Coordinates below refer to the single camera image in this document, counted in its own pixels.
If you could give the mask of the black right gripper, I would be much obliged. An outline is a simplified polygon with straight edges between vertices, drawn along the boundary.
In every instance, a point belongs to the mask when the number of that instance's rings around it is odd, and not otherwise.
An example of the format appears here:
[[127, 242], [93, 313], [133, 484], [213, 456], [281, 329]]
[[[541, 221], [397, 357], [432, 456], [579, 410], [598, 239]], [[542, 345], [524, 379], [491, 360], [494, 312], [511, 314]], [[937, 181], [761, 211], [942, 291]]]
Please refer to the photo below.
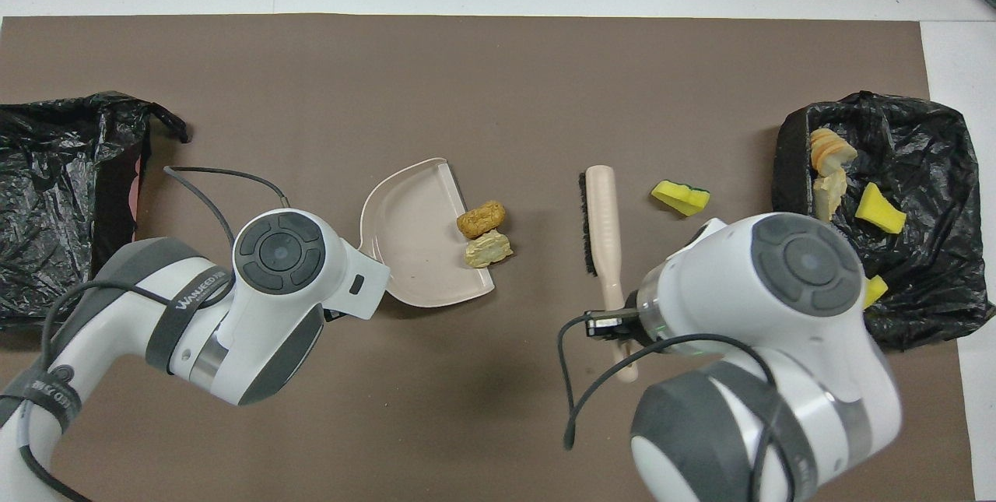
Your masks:
[[657, 283], [647, 283], [632, 292], [632, 308], [637, 311], [636, 331], [627, 313], [586, 313], [584, 332], [590, 339], [630, 339], [632, 336], [642, 346], [650, 346], [661, 336], [658, 326], [662, 324], [661, 300]]

